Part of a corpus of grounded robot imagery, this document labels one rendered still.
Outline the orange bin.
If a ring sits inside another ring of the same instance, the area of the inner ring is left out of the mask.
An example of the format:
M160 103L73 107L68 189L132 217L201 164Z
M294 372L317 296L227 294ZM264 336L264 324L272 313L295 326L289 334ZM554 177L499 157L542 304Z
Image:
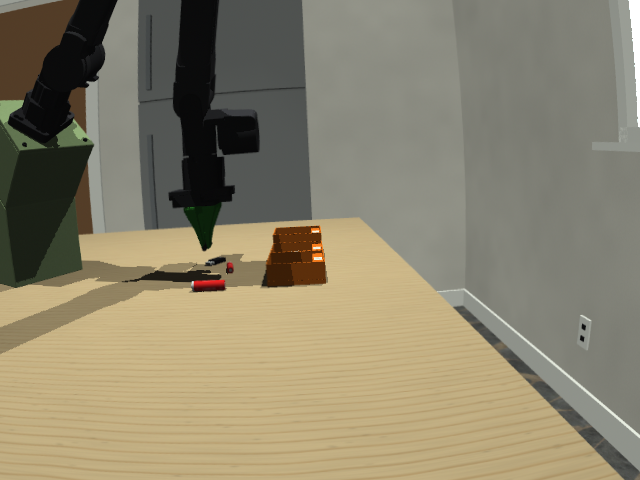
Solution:
M267 286L326 284L320 226L275 228Z

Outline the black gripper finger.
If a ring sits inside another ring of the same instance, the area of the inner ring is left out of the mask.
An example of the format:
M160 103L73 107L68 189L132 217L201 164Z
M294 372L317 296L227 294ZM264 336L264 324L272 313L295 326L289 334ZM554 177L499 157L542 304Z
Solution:
M184 207L184 213L187 216L189 222L191 223L192 227L194 228L199 243L201 245L201 248L205 245L206 241L205 241L205 234L204 234L204 226L203 226L203 213L202 213L202 206L195 206L195 207ZM201 225L201 227L200 227ZM202 231L201 231L202 229ZM203 233L203 235L202 235Z
M213 230L214 230L214 226L215 226L219 211L221 209L221 206L222 206L222 202L214 206L202 206L205 240L206 240L206 245L208 247L207 249L211 248ZM210 232L211 232L211 236L210 236Z

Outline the black usb stick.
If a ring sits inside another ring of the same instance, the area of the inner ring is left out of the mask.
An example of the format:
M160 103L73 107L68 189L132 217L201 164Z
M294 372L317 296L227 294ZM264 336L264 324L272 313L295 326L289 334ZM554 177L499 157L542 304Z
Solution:
M226 261L226 257L216 257L205 262L205 265L217 265Z

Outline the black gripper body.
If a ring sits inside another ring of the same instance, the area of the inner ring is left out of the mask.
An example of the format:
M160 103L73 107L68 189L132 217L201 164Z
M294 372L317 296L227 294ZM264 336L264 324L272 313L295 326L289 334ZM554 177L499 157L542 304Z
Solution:
M232 201L235 185L218 188L217 154L201 156L201 162L195 162L194 157L183 158L183 164L185 190L169 192L173 208L214 206Z

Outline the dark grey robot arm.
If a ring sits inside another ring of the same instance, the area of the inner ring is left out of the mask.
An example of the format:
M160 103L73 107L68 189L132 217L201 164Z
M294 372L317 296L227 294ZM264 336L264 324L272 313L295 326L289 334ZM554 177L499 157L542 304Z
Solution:
M99 79L96 74L105 61L102 41L117 1L79 0L60 45L46 55L34 88L10 114L10 126L47 143L72 124L75 114L69 111L68 98L71 90ZM181 120L183 156L195 162L217 153L216 125L223 155L259 152L255 110L211 110L218 6L219 0L181 0L173 108Z

